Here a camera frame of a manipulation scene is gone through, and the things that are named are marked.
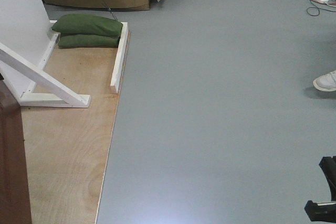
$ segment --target white panel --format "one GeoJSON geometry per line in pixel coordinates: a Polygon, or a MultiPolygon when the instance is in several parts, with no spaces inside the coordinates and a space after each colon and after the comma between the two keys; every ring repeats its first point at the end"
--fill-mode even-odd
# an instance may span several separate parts
{"type": "MultiPolygon", "coordinates": [[[[39,65],[50,42],[50,22],[41,0],[0,0],[0,42],[39,65]]],[[[17,93],[28,87],[30,80],[0,62],[17,93]]]]}

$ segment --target wooden door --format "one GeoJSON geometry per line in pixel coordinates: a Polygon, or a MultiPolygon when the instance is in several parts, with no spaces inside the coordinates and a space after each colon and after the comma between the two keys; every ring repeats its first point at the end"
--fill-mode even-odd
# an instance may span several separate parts
{"type": "Polygon", "coordinates": [[[0,74],[0,224],[31,224],[20,106],[0,74]]]}

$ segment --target person's foot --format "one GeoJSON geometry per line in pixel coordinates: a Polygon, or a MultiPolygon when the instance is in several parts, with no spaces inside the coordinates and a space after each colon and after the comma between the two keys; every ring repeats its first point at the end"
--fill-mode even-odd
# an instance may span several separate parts
{"type": "Polygon", "coordinates": [[[336,70],[316,78],[313,85],[320,91],[336,91],[336,70]]]}

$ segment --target black object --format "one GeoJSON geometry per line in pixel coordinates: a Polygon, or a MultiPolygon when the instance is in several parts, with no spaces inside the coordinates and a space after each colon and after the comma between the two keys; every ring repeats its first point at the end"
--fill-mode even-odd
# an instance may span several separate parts
{"type": "Polygon", "coordinates": [[[319,166],[326,176],[331,201],[324,203],[315,203],[308,200],[305,211],[311,221],[325,221],[336,223],[336,156],[323,157],[319,166]]]}

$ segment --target wood grain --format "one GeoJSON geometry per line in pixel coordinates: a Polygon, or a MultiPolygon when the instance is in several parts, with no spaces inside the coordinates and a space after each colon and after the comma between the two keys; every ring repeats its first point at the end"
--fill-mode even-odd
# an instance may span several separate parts
{"type": "Polygon", "coordinates": [[[45,71],[75,92],[90,94],[90,107],[22,109],[34,224],[96,221],[119,99],[109,87],[116,53],[56,48],[45,71]]]}

